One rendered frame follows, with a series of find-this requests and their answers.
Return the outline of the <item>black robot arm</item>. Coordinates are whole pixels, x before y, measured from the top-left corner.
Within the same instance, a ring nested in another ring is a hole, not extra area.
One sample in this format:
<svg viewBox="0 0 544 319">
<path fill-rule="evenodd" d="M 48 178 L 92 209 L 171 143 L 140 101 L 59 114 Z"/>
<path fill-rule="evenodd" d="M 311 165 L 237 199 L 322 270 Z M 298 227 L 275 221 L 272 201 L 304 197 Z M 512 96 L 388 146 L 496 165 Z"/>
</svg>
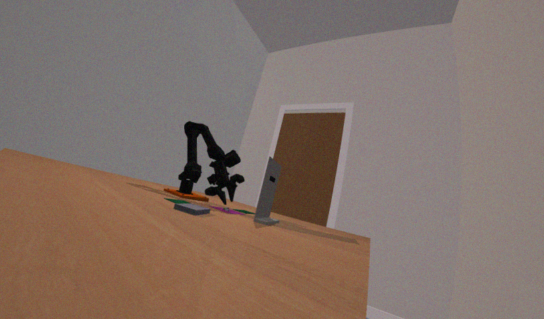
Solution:
<svg viewBox="0 0 544 319">
<path fill-rule="evenodd" d="M 215 185 L 216 181 L 225 179 L 221 169 L 232 167 L 240 163 L 241 160 L 235 150 L 231 150 L 228 154 L 225 154 L 225 152 L 216 144 L 209 128 L 205 124 L 197 124 L 189 121 L 185 123 L 184 130 L 188 138 L 188 162 L 184 167 L 184 171 L 178 176 L 179 180 L 181 180 L 181 184 L 180 190 L 176 191 L 193 195 L 193 183 L 197 183 L 202 173 L 202 167 L 198 165 L 197 157 L 197 137 L 199 134 L 202 134 L 202 138 L 207 144 L 208 156 L 211 159 L 216 160 L 212 161 L 209 165 L 210 167 L 213 167 L 214 172 L 216 172 L 215 174 L 212 174 L 211 177 L 207 177 L 210 185 Z"/>
</svg>

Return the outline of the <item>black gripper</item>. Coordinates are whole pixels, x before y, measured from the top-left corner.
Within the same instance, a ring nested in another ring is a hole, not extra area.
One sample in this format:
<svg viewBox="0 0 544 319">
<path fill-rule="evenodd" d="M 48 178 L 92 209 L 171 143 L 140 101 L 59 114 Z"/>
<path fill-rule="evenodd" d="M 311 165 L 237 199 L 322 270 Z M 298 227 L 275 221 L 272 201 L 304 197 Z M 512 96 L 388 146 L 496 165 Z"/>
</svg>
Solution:
<svg viewBox="0 0 544 319">
<path fill-rule="evenodd" d="M 205 189 L 205 195 L 209 195 L 209 196 L 218 195 L 218 197 L 221 199 L 223 204 L 226 205 L 225 191 L 222 191 L 222 188 L 227 187 L 230 201 L 233 202 L 235 190 L 236 190 L 236 187 L 237 187 L 235 182 L 242 183 L 245 180 L 244 180 L 243 176 L 239 175 L 239 174 L 235 174 L 235 175 L 231 176 L 230 180 L 229 180 L 229 173 L 227 172 L 227 170 L 226 169 L 221 169 L 221 170 L 224 173 L 224 178 L 225 179 L 224 180 L 221 179 L 221 180 L 215 182 L 215 184 L 217 186 L 215 186 L 215 187 L 211 186 L 211 187 Z"/>
</svg>

